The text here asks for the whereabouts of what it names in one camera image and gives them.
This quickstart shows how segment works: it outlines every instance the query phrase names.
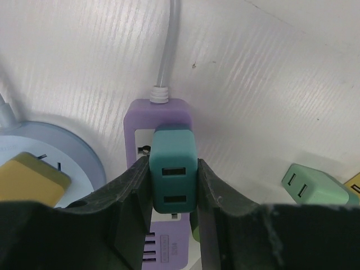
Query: power strip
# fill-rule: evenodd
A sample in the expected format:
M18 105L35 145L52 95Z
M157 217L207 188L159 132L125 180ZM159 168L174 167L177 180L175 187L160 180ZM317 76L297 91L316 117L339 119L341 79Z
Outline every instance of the power strip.
M180 99L166 104L135 100L124 118L127 166L151 151L154 130L164 124L183 124L192 127L190 107ZM154 213L150 234L146 236L142 269L177 270L188 263L190 215Z
M55 125L29 121L0 132L0 166L21 152L37 156L71 178L55 207L67 207L106 184L104 168L94 151L78 136Z

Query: mint green plug adapter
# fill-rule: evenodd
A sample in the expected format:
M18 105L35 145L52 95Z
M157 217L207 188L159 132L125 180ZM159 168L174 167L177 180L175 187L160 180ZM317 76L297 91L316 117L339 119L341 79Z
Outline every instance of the mint green plug adapter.
M299 164L289 167L282 185L298 204L359 204L359 197L334 177Z
M186 126L162 126L154 133L149 160L154 209L161 214L196 209L197 151Z

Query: white wall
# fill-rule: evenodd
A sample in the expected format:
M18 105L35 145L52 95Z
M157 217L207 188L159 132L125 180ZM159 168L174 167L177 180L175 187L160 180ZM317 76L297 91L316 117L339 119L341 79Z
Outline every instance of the white wall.
M356 0L183 0L172 97L199 155L258 202L291 201L292 162L360 171ZM2 0L0 91L25 119L68 128L125 170L123 118L155 84L168 0Z

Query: usb port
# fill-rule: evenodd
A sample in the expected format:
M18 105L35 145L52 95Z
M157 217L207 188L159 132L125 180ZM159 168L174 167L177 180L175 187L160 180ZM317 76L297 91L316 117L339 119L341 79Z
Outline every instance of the usb port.
M287 183L289 186L291 186L291 184L293 183L295 177L296 177L296 174L294 173L294 174L292 175L292 177L290 178L290 181Z
M166 204L186 203L186 196L165 196L164 203Z
M353 184L353 185L351 186L351 188L352 188L353 190L355 190L357 193L360 194L360 187L359 187L359 186L357 186L356 184Z
M184 176L186 174L186 168L163 168L163 176Z
M300 192L299 192L299 194L298 194L298 196L301 198L303 195L304 195L304 193L305 193L305 190L308 188L308 186L305 184L302 188L301 188L301 190L300 190Z
M142 259L143 262L155 262L156 258Z

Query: purple power strip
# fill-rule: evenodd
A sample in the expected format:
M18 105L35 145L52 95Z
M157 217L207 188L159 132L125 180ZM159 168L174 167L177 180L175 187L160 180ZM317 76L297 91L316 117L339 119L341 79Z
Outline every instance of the purple power strip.
M190 107L184 100L169 99L166 104L149 100L134 100L124 118L127 166L136 161L135 131L156 129L164 124L184 124L192 128ZM190 215L182 214L178 221L151 222L151 234L146 237L143 270L178 270L187 265L190 236Z

